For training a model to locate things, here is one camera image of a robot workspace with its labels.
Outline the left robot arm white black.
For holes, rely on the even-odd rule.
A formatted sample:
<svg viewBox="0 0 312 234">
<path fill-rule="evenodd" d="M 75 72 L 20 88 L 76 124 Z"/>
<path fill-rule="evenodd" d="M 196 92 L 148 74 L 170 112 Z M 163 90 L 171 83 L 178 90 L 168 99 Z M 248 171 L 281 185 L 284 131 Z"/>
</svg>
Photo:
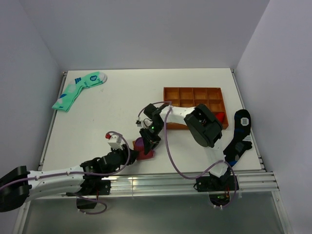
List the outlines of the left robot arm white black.
<svg viewBox="0 0 312 234">
<path fill-rule="evenodd" d="M 123 144 L 102 157 L 80 165 L 55 171 L 29 171 L 19 166 L 0 179 L 0 211 L 15 210 L 25 202 L 56 194 L 84 196 L 104 194 L 104 177 L 118 173 L 132 165 L 139 153 Z"/>
</svg>

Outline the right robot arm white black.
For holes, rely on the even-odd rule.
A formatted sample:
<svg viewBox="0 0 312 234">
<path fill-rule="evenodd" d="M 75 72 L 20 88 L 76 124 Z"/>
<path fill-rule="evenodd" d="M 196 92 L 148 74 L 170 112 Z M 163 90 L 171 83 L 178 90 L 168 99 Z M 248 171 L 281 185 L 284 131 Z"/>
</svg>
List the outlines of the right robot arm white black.
<svg viewBox="0 0 312 234">
<path fill-rule="evenodd" d="M 233 169 L 225 161 L 225 156 L 219 146 L 223 129 L 220 121 L 204 104 L 183 108 L 173 106 L 170 101 L 160 103 L 162 104 L 160 107 L 156 107 L 154 103 L 148 104 L 137 115 L 136 124 L 142 126 L 139 133 L 143 141 L 144 154 L 148 154 L 158 146 L 161 141 L 159 133 L 163 130 L 167 154 L 176 172 L 185 179 L 198 179 L 209 173 L 212 187 L 222 190 L 228 184 Z M 168 123 L 187 126 L 200 146 L 213 151 L 213 155 L 210 156 L 211 165 L 201 174 L 193 177 L 186 176 L 175 165 L 169 149 Z"/>
</svg>

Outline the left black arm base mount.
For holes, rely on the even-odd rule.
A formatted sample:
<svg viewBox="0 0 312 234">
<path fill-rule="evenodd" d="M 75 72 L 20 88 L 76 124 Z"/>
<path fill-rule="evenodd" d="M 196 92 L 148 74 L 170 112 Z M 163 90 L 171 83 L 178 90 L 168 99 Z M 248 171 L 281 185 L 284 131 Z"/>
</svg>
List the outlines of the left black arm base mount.
<svg viewBox="0 0 312 234">
<path fill-rule="evenodd" d="M 83 182 L 77 192 L 66 193 L 66 196 L 75 196 L 76 207 L 79 212 L 86 215 L 99 215 L 107 210 L 107 204 L 100 201 L 100 195 L 109 195 L 111 182 L 109 180 L 97 179 Z M 103 210 L 92 212 L 97 204 L 103 206 Z"/>
</svg>

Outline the maroon purple orange sock pair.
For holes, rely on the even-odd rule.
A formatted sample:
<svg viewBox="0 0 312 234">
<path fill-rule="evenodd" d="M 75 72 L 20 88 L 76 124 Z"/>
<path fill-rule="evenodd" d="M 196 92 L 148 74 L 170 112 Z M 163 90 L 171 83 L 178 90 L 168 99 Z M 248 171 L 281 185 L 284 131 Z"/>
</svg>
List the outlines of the maroon purple orange sock pair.
<svg viewBox="0 0 312 234">
<path fill-rule="evenodd" d="M 138 151 L 138 156 L 136 158 L 138 161 L 149 160 L 154 157 L 153 150 L 150 150 L 148 153 L 144 152 L 144 143 L 141 137 L 133 141 L 133 147 L 135 151 Z"/>
</svg>

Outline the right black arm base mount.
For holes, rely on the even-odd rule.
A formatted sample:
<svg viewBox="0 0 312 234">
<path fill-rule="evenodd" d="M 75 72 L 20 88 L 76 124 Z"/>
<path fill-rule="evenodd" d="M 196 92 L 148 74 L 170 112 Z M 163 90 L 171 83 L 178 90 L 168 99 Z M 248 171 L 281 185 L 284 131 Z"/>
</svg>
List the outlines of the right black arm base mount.
<svg viewBox="0 0 312 234">
<path fill-rule="evenodd" d="M 236 195 L 239 184 L 233 175 L 224 180 L 210 175 L 197 178 L 193 188 L 199 193 L 208 192 L 212 205 L 224 208 L 231 201 L 230 193 L 233 192 Z"/>
</svg>

